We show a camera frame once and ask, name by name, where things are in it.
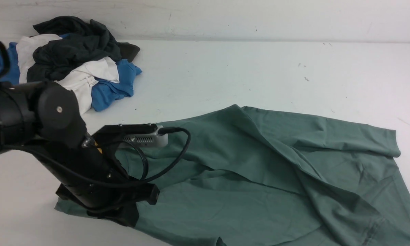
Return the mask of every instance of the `white table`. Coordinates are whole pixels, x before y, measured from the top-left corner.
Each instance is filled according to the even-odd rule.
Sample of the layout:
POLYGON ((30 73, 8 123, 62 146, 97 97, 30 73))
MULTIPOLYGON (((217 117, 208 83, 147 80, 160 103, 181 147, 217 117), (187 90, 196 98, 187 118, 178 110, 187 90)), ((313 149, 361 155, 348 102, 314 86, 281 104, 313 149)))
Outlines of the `white table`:
MULTIPOLYGON (((141 47, 135 95, 83 118, 106 124, 177 120, 232 104, 322 115, 397 130, 410 190, 410 44, 181 42, 141 47)), ((0 156, 0 245, 166 245, 113 222, 53 210, 59 182, 32 156, 0 156)))

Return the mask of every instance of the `pile of clothes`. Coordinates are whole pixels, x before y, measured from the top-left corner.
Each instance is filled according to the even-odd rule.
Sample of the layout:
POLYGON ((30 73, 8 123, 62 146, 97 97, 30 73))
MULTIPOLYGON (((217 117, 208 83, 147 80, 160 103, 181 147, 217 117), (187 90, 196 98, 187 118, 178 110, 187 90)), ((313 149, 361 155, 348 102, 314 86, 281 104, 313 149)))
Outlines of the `pile of clothes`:
POLYGON ((1 81, 57 82, 76 94, 80 114, 91 106, 102 111, 114 100, 133 95, 133 81, 141 73, 132 63, 140 50, 137 46, 117 42, 100 22, 86 23, 73 16, 56 17, 33 28, 39 35, 9 44, 11 69, 1 81))

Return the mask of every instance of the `green t-shirt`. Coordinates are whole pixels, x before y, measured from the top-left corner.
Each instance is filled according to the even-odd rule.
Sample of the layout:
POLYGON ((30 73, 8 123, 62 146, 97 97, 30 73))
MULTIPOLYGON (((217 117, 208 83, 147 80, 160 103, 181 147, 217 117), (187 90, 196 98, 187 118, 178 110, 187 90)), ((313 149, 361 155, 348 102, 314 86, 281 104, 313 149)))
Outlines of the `green t-shirt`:
MULTIPOLYGON (((192 134, 180 163, 138 203, 136 229, 174 246, 410 246, 410 194, 395 131, 313 115, 231 106, 162 123, 192 134)), ((149 176, 179 154, 184 133, 143 149, 149 176)), ((133 150, 116 153, 141 177, 133 150)), ((70 201, 56 209, 86 216, 70 201)))

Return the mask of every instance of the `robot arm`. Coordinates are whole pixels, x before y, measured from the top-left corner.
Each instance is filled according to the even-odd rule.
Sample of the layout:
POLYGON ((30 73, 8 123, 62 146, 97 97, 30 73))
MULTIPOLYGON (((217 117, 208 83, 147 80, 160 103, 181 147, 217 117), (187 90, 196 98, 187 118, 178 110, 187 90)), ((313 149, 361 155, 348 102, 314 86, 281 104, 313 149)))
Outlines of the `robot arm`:
MULTIPOLYGON (((9 59, 1 42, 0 52, 2 77, 9 59)), ((134 227, 139 218, 136 202, 156 204, 159 189, 149 182, 179 162, 190 140, 186 129, 154 124, 104 126, 90 136, 73 92, 49 81, 0 82, 0 154, 12 149, 33 154, 61 182, 56 194, 84 207, 89 216, 134 227), (162 172, 146 178, 148 163, 138 146, 163 146, 166 134, 178 131, 188 135, 180 155, 162 172), (129 176, 115 158, 122 143, 143 159, 141 179, 129 176)))

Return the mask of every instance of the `white wall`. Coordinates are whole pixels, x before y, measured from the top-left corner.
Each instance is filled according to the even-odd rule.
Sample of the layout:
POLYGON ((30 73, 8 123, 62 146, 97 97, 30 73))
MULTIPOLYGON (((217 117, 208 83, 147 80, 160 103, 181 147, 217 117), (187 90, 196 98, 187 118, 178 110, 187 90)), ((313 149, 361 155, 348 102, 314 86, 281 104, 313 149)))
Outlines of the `white wall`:
POLYGON ((410 0, 0 0, 0 38, 60 15, 119 39, 410 42, 410 0))

